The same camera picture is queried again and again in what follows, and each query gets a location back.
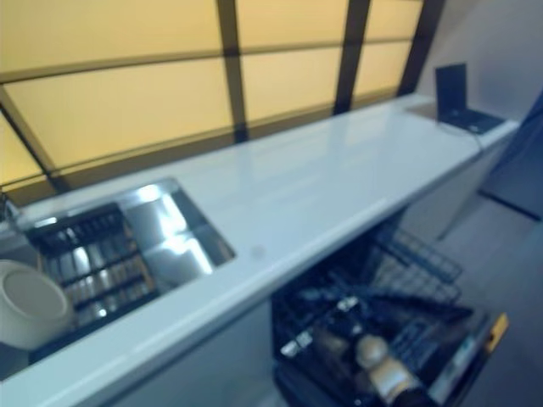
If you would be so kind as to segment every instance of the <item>faucet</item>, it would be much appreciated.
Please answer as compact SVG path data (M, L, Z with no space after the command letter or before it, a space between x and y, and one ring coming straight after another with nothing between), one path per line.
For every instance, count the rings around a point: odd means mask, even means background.
M20 215L20 209L17 208L17 206L8 198L8 194L2 191L2 188L0 187L0 224L5 221L7 222L9 229L19 233L20 229L17 225L17 219Z

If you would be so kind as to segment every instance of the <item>bottle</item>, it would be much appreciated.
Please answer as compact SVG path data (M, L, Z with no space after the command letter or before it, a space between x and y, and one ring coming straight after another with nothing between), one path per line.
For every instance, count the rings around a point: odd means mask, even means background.
M365 335L356 344L356 363L366 371L379 397L393 407L437 407L419 380L389 352L381 338Z

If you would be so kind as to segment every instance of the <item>window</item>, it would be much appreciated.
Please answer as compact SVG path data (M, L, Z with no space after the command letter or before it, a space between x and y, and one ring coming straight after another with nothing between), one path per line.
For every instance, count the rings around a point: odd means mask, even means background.
M3 0L0 185L30 202L393 97L424 4Z
M221 59L96 70L5 87L57 169L232 128Z
M311 109L331 108L341 48L244 55L247 121L276 120Z

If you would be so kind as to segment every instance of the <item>laptop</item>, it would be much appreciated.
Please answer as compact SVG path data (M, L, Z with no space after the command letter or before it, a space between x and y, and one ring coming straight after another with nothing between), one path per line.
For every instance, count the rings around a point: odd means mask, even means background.
M438 121L479 135L504 122L499 117L471 110L467 106L466 64L436 68L435 89L438 99Z

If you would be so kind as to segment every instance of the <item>dish rack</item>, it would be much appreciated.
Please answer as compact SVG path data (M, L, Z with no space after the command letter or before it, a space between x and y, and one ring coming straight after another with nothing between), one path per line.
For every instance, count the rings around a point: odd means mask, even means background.
M462 324L473 315L456 305L461 273L409 233L384 225L290 282L272 298L275 378L283 395L294 402L301 388L318 388L334 400L326 405L383 407L355 362L355 344L367 334L387 341L429 387L465 340Z
M76 320L35 351L37 361L158 296L132 231L115 204L31 232L38 268L64 290Z
M302 349L311 327L364 298L395 298L445 312L460 298L460 265L406 231L385 224L357 238L273 297L276 351ZM459 308L460 314L465 310Z

